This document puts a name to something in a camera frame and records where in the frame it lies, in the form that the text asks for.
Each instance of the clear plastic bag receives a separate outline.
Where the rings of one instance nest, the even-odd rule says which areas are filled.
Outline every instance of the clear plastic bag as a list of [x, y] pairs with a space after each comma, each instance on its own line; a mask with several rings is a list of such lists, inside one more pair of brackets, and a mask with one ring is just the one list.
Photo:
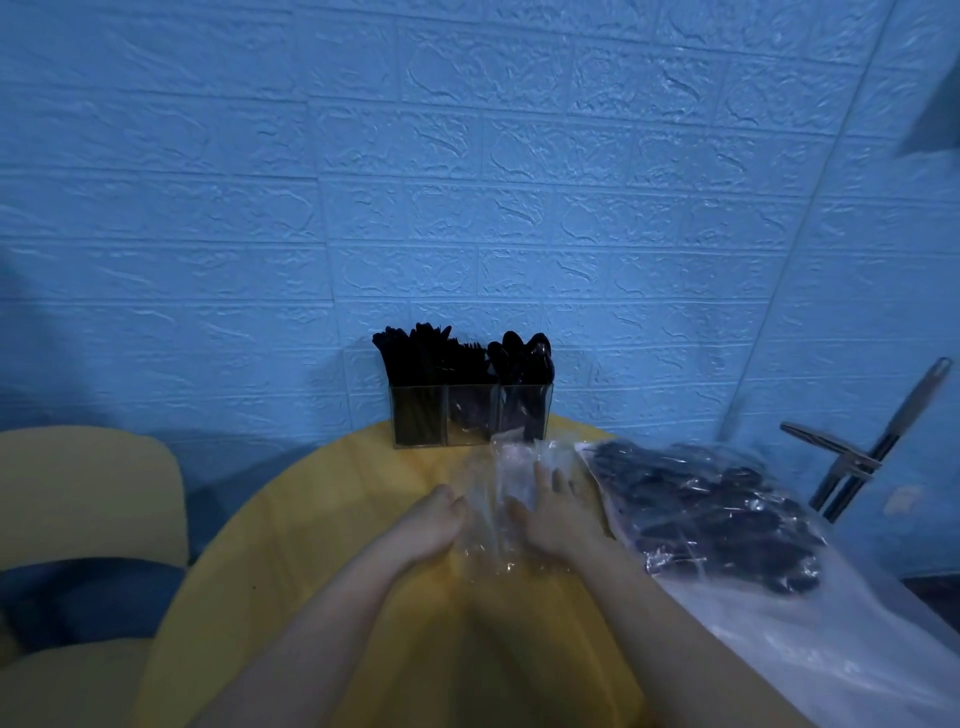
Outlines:
[[558, 568], [526, 549], [516, 525], [506, 512], [508, 498], [528, 509], [537, 507], [534, 463], [570, 475], [576, 452], [572, 444], [557, 441], [522, 441], [523, 430], [494, 436], [488, 449], [468, 456], [453, 478], [453, 487], [464, 493], [469, 523], [457, 544], [465, 560], [467, 580], [485, 576]]
[[759, 461], [625, 440], [577, 450], [617, 540], [815, 724], [957, 724], [960, 657], [888, 611]]

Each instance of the person's left hand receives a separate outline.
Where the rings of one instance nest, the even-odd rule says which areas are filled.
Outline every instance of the person's left hand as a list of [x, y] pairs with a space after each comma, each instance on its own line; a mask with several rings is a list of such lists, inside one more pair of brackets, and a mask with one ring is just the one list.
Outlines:
[[448, 485], [414, 503], [384, 534], [393, 555], [410, 566], [446, 551], [467, 522], [467, 504]]

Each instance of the chair backrest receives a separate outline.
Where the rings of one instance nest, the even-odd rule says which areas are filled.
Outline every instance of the chair backrest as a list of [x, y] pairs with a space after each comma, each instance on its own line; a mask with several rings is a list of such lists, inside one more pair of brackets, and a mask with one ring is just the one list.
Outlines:
[[105, 427], [0, 432], [0, 570], [91, 556], [186, 566], [173, 453]]

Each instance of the round table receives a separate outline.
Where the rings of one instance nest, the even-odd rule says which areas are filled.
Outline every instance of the round table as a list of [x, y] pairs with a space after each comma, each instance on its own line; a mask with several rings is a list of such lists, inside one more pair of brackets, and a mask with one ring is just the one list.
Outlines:
[[[609, 437], [550, 418], [550, 436]], [[135, 706], [182, 728], [350, 557], [469, 448], [393, 449], [389, 423], [320, 448], [267, 484], [187, 574]], [[373, 628], [336, 726], [635, 726], [643, 695], [580, 580], [469, 583], [453, 554], [405, 575]]]

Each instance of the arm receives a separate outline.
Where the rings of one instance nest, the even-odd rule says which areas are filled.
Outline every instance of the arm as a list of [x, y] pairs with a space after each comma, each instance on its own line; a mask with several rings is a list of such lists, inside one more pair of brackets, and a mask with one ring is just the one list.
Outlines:
[[191, 728], [315, 728], [347, 689], [387, 593], [415, 563], [453, 543], [465, 505], [445, 485], [354, 556]]
[[527, 541], [580, 574], [665, 725], [812, 728], [782, 695], [607, 537], [559, 471], [538, 463], [537, 510], [510, 504]]

